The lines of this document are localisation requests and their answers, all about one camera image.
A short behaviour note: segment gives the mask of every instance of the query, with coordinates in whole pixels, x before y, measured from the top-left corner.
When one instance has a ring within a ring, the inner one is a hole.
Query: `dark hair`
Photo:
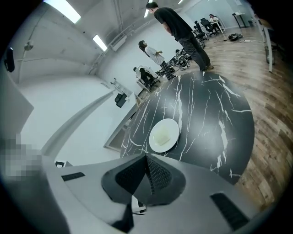
[[[138,46],[139,46],[139,49],[141,49],[141,50],[143,51],[143,53],[145,53],[145,54],[149,57],[149,55],[146,53],[146,50],[145,50],[145,48],[144,48],[144,45],[143,45],[144,42],[145,42],[145,41],[140,41],[140,42],[138,43]]]
[[[157,5],[156,2],[150,2],[150,3],[148,3],[148,4],[146,5],[146,8],[147,8],[147,9],[155,9],[155,8],[157,8],[157,7],[159,7],[159,6]]]

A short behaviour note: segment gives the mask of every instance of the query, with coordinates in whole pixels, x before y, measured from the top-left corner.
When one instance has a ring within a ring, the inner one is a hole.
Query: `ceiling light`
[[[81,18],[77,11],[66,0],[44,0],[44,2],[60,11],[73,23],[76,23]]]
[[[107,50],[107,46],[104,44],[104,42],[102,42],[101,38],[96,35],[93,40],[95,41],[95,43],[98,44],[98,46],[103,50],[106,51]]]
[[[149,12],[149,10],[148,10],[148,9],[146,9],[146,12],[145,12],[145,18],[147,17],[147,14],[148,14],[148,12]]]

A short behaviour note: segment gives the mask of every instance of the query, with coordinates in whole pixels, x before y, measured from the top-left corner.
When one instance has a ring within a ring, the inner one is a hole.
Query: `pixelated area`
[[[6,181],[23,181],[41,171],[40,150],[20,144],[18,138],[2,142],[0,151],[1,175]]]

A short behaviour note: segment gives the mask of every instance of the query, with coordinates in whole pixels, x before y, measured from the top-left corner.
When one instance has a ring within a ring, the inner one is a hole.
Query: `speaker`
[[[10,47],[6,51],[6,59],[4,60],[5,67],[7,71],[13,72],[15,69],[14,59],[13,59],[13,49]]]

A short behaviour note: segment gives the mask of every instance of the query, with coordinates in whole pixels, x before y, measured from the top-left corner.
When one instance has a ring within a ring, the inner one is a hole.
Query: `woman with long hair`
[[[139,48],[156,64],[158,64],[163,70],[168,80],[171,80],[175,76],[172,75],[170,68],[165,62],[165,58],[161,55],[162,51],[157,51],[152,47],[149,47],[145,41],[140,41],[138,43]]]
[[[213,22],[218,21],[218,20],[219,20],[219,19],[218,19],[216,16],[214,16],[213,14],[210,14],[210,23],[213,23]],[[212,27],[213,27],[216,31],[217,31],[217,29],[220,30],[218,24],[213,24]]]

